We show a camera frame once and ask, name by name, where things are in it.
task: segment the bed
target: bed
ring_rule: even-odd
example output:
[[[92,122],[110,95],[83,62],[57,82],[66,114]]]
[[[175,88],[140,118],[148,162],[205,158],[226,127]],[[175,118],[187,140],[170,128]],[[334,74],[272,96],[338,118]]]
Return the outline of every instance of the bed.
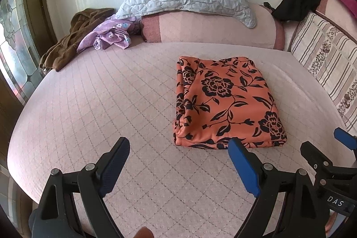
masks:
[[[208,43],[145,43],[126,50],[89,48],[60,72],[50,71],[14,129],[8,168],[39,202],[52,168],[80,170],[110,150],[120,136],[131,152],[106,206],[125,237],[142,226],[155,237],[233,237],[254,202],[225,150],[175,146],[176,62],[179,56],[219,60],[246,56],[267,80],[287,132],[277,148],[250,149],[280,170],[313,170],[299,147],[309,140],[335,165],[353,155],[333,138],[346,128],[335,105],[290,52]],[[84,229],[90,231],[80,198]],[[267,230],[282,204],[279,196]]]

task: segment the sofa backrest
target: sofa backrest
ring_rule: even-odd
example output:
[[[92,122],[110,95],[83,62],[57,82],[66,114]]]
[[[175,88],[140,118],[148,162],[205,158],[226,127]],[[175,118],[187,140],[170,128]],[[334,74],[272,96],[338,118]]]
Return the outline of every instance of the sofa backrest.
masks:
[[[357,135],[357,43],[310,12],[297,27],[291,53],[320,83],[352,135]]]

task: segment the floral striped cushion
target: floral striped cushion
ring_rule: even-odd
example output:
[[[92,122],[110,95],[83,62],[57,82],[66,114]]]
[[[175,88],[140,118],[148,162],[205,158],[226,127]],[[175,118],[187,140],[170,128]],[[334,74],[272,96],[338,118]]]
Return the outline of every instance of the floral striped cushion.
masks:
[[[310,12],[297,28],[291,53],[329,94],[349,133],[357,135],[357,44]]]

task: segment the purple floral cloth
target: purple floral cloth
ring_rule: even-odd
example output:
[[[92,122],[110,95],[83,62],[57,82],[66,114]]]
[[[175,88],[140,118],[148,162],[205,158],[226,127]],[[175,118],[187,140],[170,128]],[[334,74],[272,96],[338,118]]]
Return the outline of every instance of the purple floral cloth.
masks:
[[[78,46],[77,53],[91,46],[94,46],[96,50],[105,50],[113,44],[125,49],[131,43],[129,34],[135,33],[136,30],[136,17],[126,19],[107,18],[84,37]]]

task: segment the blue rubber tip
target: blue rubber tip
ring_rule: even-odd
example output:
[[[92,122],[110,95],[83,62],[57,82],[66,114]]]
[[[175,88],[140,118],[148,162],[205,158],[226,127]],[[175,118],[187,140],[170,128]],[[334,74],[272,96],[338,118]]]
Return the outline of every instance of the blue rubber tip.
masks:
[[[333,132],[333,136],[350,150],[357,149],[356,138],[342,128],[337,127]]]
[[[258,174],[254,171],[234,139],[231,139],[228,143],[228,154],[247,192],[253,194],[254,197],[258,197],[260,195]]]

